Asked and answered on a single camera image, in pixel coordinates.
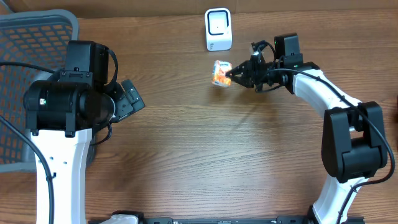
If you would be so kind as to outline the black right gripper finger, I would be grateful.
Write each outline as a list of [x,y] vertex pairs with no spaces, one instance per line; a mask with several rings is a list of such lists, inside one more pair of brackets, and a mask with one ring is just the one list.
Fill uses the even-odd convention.
[[243,87],[254,88],[254,84],[249,77],[230,76],[230,79]]
[[237,67],[232,68],[230,71],[226,72],[226,76],[235,77],[238,75],[242,75],[246,77],[249,75],[251,70],[252,70],[252,62],[250,60],[247,60],[238,65]]

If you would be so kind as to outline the orange tissue packet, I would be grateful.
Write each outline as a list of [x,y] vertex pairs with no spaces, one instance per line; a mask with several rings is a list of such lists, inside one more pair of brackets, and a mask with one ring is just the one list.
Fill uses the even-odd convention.
[[226,73],[231,69],[232,65],[229,62],[216,60],[213,66],[212,84],[229,87],[231,85],[231,79],[226,76]]

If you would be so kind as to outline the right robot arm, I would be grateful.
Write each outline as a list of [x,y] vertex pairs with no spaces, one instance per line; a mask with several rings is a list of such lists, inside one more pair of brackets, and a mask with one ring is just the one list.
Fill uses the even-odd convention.
[[247,88],[263,91],[282,86],[305,100],[323,118],[322,162],[327,178],[307,223],[346,223],[349,207],[365,185],[391,178],[395,159],[384,132],[381,107],[363,103],[332,84],[312,62],[278,63],[247,60],[226,76]]

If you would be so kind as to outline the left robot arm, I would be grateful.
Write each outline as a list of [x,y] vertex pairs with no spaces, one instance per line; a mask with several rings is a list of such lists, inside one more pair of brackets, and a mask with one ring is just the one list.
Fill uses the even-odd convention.
[[59,70],[24,96],[28,144],[35,151],[37,223],[85,223],[88,151],[94,135],[145,104],[130,80],[104,72]]

